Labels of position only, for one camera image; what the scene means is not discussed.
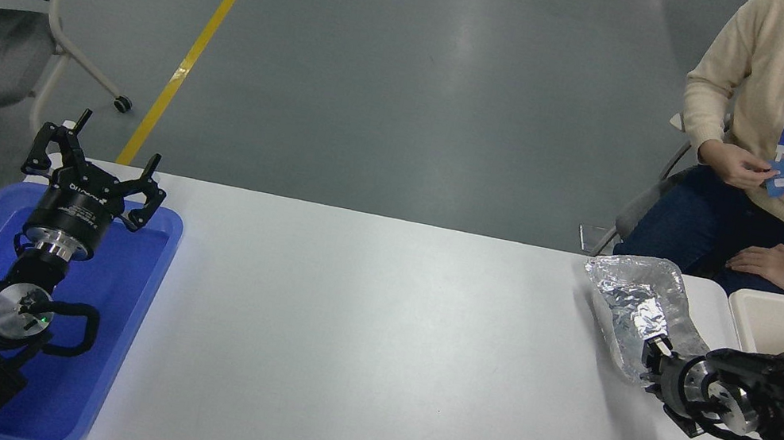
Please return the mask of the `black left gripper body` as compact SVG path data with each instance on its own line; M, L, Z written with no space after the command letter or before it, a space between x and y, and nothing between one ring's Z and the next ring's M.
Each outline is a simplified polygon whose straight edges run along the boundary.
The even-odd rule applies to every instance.
M44 232L60 232L78 242L77 249L98 249L116 217L123 213L125 199L113 194L110 181L58 169L50 176L45 194L25 221L22 231L31 239Z

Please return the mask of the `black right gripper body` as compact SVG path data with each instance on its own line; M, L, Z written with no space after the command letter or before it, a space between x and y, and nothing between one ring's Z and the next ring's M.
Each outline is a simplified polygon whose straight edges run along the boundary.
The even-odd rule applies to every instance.
M686 388L684 378L692 358L677 355L672 362L664 367L647 365L645 379L648 384L644 389L656 396L662 403L671 404L676 409L688 412L686 408Z

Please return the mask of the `person's left hand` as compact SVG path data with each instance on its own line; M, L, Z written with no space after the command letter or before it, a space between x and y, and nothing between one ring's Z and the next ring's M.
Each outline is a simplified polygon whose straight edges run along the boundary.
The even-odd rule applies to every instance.
M771 246L769 249L746 246L728 258L724 266L728 270L759 276L784 291L784 245Z

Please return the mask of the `person's right hand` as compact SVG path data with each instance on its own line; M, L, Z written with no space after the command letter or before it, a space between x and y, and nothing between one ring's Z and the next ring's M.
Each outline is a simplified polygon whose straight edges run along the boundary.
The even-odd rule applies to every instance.
M710 166L724 183L740 190L762 188L767 181L779 175L779 171L763 158L731 143L704 141L698 146L697 153L699 160Z

